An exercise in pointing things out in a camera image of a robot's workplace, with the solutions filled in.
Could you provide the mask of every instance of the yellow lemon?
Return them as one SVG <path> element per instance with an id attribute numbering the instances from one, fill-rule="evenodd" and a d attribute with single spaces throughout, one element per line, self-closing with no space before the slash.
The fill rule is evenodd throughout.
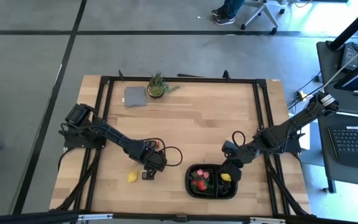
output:
<path id="1" fill-rule="evenodd" d="M 231 181 L 231 177 L 229 174 L 221 174 L 221 177 L 225 181 Z"/>
<path id="2" fill-rule="evenodd" d="M 134 182 L 137 179 L 137 170 L 134 170 L 128 174 L 128 182 Z"/>

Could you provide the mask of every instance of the person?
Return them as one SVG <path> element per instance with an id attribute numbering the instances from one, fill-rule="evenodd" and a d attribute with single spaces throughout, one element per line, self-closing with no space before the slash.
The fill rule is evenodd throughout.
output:
<path id="1" fill-rule="evenodd" d="M 236 14 L 245 0 L 224 0 L 223 6 L 212 10 L 214 22 L 217 25 L 232 24 L 236 21 Z"/>

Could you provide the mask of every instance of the wooden table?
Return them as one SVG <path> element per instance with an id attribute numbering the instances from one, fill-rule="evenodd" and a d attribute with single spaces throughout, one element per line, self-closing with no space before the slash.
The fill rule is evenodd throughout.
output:
<path id="1" fill-rule="evenodd" d="M 85 76 L 78 103 L 94 106 L 100 76 Z M 115 81 L 109 108 L 108 123 L 132 139 L 158 137 L 167 146 L 176 146 L 183 153 L 178 167 L 166 167 L 157 172 L 155 180 L 142 180 L 142 166 L 128 158 L 122 148 L 108 142 L 101 153 L 94 190 L 92 211 L 127 213 L 170 213 L 197 215 L 271 215 L 269 191 L 263 156 L 242 168 L 238 191 L 230 200 L 205 200 L 190 197 L 185 190 L 185 172 L 192 164 L 222 164 L 221 152 L 225 140 L 234 131 L 242 131 L 248 141 L 258 128 L 254 92 L 251 84 L 180 82 L 173 93 L 161 99 L 147 97 L 147 106 L 126 108 L 123 103 L 127 86 L 147 86 L 147 82 Z M 273 121 L 280 124 L 288 119 L 282 83 L 267 80 Z M 106 97 L 104 88 L 102 102 Z M 264 114 L 262 90 L 260 100 Z M 84 150 L 67 154 L 58 173 L 50 208 L 59 206 L 73 190 L 80 176 Z M 179 160 L 179 154 L 167 149 L 169 164 Z M 285 183 L 304 210 L 310 212 L 306 187 L 299 161 L 291 154 L 281 155 Z M 127 175 L 137 169 L 139 178 L 128 183 Z M 83 192 L 81 208 L 85 206 Z M 283 212 L 279 189 L 275 188 L 279 212 Z"/>

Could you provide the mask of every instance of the sneaker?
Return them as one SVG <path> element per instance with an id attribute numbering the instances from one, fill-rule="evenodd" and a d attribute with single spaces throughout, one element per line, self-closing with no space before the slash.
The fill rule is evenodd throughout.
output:
<path id="1" fill-rule="evenodd" d="M 214 17 L 214 22 L 217 25 L 226 25 L 226 24 L 232 24 L 236 21 L 236 18 L 229 18 L 227 16 L 216 16 Z"/>
<path id="2" fill-rule="evenodd" d="M 211 13 L 214 16 L 221 16 L 224 14 L 224 9 L 220 7 L 219 9 L 212 10 Z"/>

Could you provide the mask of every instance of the succulent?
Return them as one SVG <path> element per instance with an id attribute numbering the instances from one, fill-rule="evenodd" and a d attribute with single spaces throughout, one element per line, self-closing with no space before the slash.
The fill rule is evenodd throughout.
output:
<path id="1" fill-rule="evenodd" d="M 179 86 L 169 87 L 168 83 L 164 81 L 164 76 L 161 75 L 161 72 L 158 71 L 155 73 L 155 76 L 152 75 L 152 78 L 149 81 L 150 83 L 150 93 L 154 96 L 159 96 L 163 92 L 171 93 L 179 88 Z"/>
<path id="2" fill-rule="evenodd" d="M 164 89 L 161 86 L 150 86 L 150 93 L 153 96 L 159 96 L 164 92 Z"/>

